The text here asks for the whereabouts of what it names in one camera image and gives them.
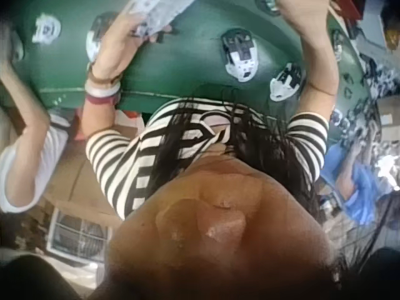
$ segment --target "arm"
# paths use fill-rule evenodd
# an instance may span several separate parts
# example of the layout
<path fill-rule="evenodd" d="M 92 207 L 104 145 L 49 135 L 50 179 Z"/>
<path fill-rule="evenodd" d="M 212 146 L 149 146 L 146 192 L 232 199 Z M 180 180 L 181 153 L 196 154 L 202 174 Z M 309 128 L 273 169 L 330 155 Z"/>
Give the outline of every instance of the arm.
<path fill-rule="evenodd" d="M 122 10 L 122 13 L 102 38 L 100 53 L 92 67 L 93 76 L 97 79 L 117 78 L 129 66 L 144 42 L 147 40 L 152 43 L 157 41 L 156 36 L 146 39 L 132 36 L 132 30 L 141 24 L 143 18 L 127 13 L 127 9 L 131 7 L 131 2 Z M 164 31 L 171 32 L 172 28 L 168 26 Z M 95 84 L 90 80 L 87 80 L 86 84 L 97 89 L 110 88 L 109 86 Z M 96 132 L 109 129 L 114 126 L 114 119 L 115 109 L 112 104 L 95 105 L 86 101 L 82 117 L 83 133 L 88 138 Z"/>
<path fill-rule="evenodd" d="M 286 21 L 300 35 L 307 84 L 297 113 L 316 113 L 329 120 L 339 88 L 339 70 L 326 30 L 329 0 L 278 0 Z"/>
<path fill-rule="evenodd" d="M 353 182 L 353 167 L 360 151 L 361 145 L 359 141 L 355 141 L 345 160 L 342 162 L 339 176 L 336 179 L 336 188 L 345 201 L 349 200 L 356 190 Z"/>
<path fill-rule="evenodd" d="M 373 155 L 373 144 L 378 133 L 378 125 L 375 121 L 371 121 L 368 126 L 368 134 L 367 134 L 367 145 L 362 154 L 362 164 L 366 166 L 371 165 L 372 155 Z"/>
<path fill-rule="evenodd" d="M 339 88 L 339 70 L 328 34 L 314 44 L 302 40 L 307 83 L 297 113 L 312 112 L 331 118 Z"/>
<path fill-rule="evenodd" d="M 16 158 L 7 175 L 6 192 L 11 205 L 23 207 L 27 206 L 34 197 L 35 178 L 50 120 L 12 66 L 4 66 L 3 64 L 0 79 L 26 124 L 24 132 L 17 142 Z"/>

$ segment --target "mouse part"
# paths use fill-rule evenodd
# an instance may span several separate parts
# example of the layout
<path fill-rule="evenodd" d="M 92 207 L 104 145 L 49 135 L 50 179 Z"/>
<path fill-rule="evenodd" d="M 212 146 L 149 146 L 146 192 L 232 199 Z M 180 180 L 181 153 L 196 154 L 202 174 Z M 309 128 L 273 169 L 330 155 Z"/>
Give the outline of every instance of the mouse part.
<path fill-rule="evenodd" d="M 50 45 L 61 33 L 61 23 L 55 17 L 41 14 L 36 19 L 36 32 L 32 42 Z"/>
<path fill-rule="evenodd" d="M 19 38 L 18 33 L 15 30 L 11 32 L 11 44 L 12 44 L 12 61 L 21 61 L 24 58 L 24 45 Z"/>
<path fill-rule="evenodd" d="M 222 48 L 226 56 L 226 71 L 240 83 L 245 83 L 257 73 L 258 50 L 251 33 L 236 28 L 222 35 Z"/>
<path fill-rule="evenodd" d="M 348 84 L 354 84 L 353 77 L 351 77 L 350 73 L 344 73 L 343 78 Z"/>
<path fill-rule="evenodd" d="M 101 39 L 117 18 L 118 13 L 113 11 L 105 12 L 97 16 L 86 36 L 86 52 L 89 60 L 93 63 L 100 51 Z"/>
<path fill-rule="evenodd" d="M 267 14 L 279 16 L 281 12 L 276 5 L 276 0 L 256 0 L 257 7 Z"/>
<path fill-rule="evenodd" d="M 337 110 L 337 109 L 335 109 L 335 110 L 332 112 L 332 115 L 331 115 L 331 122 L 332 122 L 335 126 L 339 126 L 339 125 L 340 125 L 340 122 L 342 121 L 342 119 L 343 119 L 343 114 L 342 114 L 342 112 L 339 111 L 339 110 Z"/>
<path fill-rule="evenodd" d="M 140 14 L 146 19 L 134 35 L 144 38 L 162 31 L 195 0 L 136 0 L 128 9 L 129 14 Z"/>
<path fill-rule="evenodd" d="M 346 88 L 344 89 L 344 97 L 347 100 L 350 100 L 353 96 L 353 92 L 346 86 Z"/>
<path fill-rule="evenodd" d="M 335 52 L 336 61 L 342 60 L 344 36 L 340 30 L 335 29 L 332 31 L 332 45 Z"/>
<path fill-rule="evenodd" d="M 271 100 L 280 102 L 292 97 L 300 89 L 300 85 L 301 68 L 290 62 L 277 78 L 271 80 Z"/>

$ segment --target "white sleeve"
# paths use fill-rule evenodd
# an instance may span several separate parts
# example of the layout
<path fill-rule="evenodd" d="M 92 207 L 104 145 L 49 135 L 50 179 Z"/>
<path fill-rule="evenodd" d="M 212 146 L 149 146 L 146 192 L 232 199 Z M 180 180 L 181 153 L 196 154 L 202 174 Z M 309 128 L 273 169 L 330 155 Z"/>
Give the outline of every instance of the white sleeve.
<path fill-rule="evenodd" d="M 34 207 L 40 200 L 68 141 L 66 131 L 50 127 L 41 153 L 41 162 L 35 178 L 35 195 L 32 202 L 24 207 L 14 207 L 7 200 L 7 175 L 16 158 L 18 141 L 7 147 L 0 156 L 0 210 L 4 213 L 23 213 Z"/>

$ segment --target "black and white striped sleeve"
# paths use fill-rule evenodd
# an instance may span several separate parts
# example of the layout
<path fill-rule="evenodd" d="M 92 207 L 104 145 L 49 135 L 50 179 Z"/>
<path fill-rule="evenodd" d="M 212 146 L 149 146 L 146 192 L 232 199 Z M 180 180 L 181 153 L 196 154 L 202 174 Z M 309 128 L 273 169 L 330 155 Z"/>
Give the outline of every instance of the black and white striped sleeve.
<path fill-rule="evenodd" d="M 326 119 L 313 112 L 295 115 L 287 126 L 287 137 L 311 182 L 319 178 L 324 167 L 328 130 Z"/>
<path fill-rule="evenodd" d="M 138 142 L 139 139 L 131 141 L 111 129 L 96 133 L 87 141 L 86 156 L 92 164 L 101 190 L 115 210 L 117 203 L 113 201 L 113 186 L 120 179 L 116 176 L 117 170 L 124 167 L 124 157 Z"/>

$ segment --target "cardboard box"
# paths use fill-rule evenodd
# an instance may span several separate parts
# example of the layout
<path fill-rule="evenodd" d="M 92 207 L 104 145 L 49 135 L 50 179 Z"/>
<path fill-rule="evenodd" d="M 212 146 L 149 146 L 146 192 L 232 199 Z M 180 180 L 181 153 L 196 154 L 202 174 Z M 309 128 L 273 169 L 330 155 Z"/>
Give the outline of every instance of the cardboard box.
<path fill-rule="evenodd" d="M 113 229 L 122 223 L 100 189 L 85 142 L 67 145 L 43 198 L 70 216 Z"/>
<path fill-rule="evenodd" d="M 382 123 L 382 141 L 400 141 L 400 96 L 377 101 Z"/>

